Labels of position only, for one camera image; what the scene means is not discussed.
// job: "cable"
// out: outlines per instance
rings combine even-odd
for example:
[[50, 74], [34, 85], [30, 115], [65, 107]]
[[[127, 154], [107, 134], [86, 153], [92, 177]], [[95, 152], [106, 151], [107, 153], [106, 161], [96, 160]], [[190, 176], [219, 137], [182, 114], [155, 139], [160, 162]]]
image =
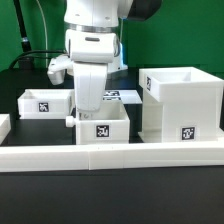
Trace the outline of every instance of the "cable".
[[13, 69], [15, 64], [19, 61], [21, 58], [26, 58], [25, 56], [31, 55], [31, 54], [65, 54], [66, 52], [63, 50], [35, 50], [35, 51], [27, 51], [22, 54], [20, 54], [16, 59], [12, 61], [12, 63], [9, 65], [9, 69]]
[[[36, 0], [36, 2], [37, 2], [37, 5], [39, 6], [42, 20], [44, 23], [45, 45], [46, 45], [46, 50], [48, 50], [48, 33], [47, 33], [46, 19], [45, 19], [44, 12], [43, 12], [43, 9], [42, 9], [42, 6], [41, 6], [39, 0]], [[48, 67], [48, 59], [47, 58], [48, 58], [48, 53], [46, 53], [46, 68]]]

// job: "black surface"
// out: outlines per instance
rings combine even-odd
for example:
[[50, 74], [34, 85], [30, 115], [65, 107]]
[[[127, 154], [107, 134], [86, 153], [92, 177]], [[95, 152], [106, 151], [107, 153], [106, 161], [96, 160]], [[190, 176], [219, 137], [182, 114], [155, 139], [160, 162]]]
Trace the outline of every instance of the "black surface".
[[[72, 131], [66, 132], [60, 120], [17, 117], [16, 99], [24, 88], [53, 88], [45, 72], [0, 73], [0, 112], [13, 115], [15, 132], [5, 144], [72, 144]], [[130, 79], [129, 87], [135, 87], [135, 77]], [[120, 88], [127, 85], [119, 76], [113, 81]], [[71, 85], [68, 77], [62, 87]], [[50, 136], [43, 138], [38, 126]], [[0, 173], [0, 223], [223, 224], [223, 177], [222, 166]]]

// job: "white container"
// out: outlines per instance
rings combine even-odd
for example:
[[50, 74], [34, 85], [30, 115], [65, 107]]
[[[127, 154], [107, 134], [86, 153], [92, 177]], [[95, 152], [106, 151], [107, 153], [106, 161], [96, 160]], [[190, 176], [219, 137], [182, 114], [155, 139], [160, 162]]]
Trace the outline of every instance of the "white container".
[[10, 130], [11, 124], [9, 114], [0, 114], [0, 144], [2, 144]]
[[76, 116], [76, 144], [128, 143], [130, 121], [121, 101], [102, 101], [91, 120]]
[[74, 90], [27, 89], [18, 99], [20, 119], [65, 119], [74, 105]]
[[144, 142], [217, 140], [224, 81], [192, 67], [140, 69]]

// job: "green background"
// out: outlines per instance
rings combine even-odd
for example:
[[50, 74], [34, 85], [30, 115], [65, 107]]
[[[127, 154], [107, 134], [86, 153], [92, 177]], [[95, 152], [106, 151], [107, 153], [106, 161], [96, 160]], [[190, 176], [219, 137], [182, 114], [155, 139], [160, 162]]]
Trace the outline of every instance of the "green background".
[[[20, 0], [32, 48], [45, 49], [44, 28], [35, 0]], [[64, 0], [40, 0], [49, 49], [64, 48]], [[0, 71], [22, 53], [12, 0], [0, 1]], [[124, 21], [123, 44], [129, 67], [195, 66], [224, 78], [224, 1], [164, 0], [145, 22]], [[37, 62], [37, 67], [44, 67]]]

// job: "white robot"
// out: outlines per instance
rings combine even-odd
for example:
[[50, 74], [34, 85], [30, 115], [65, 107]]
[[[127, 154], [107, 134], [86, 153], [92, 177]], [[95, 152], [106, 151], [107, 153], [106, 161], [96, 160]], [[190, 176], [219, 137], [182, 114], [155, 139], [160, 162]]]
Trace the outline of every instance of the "white robot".
[[76, 111], [83, 119], [91, 119], [99, 111], [108, 71], [113, 72], [113, 64], [120, 61], [120, 42], [115, 34], [118, 18], [146, 20], [161, 3], [162, 0], [67, 0], [64, 21], [68, 55], [51, 60], [48, 76], [57, 85], [63, 82], [65, 70], [74, 75]]

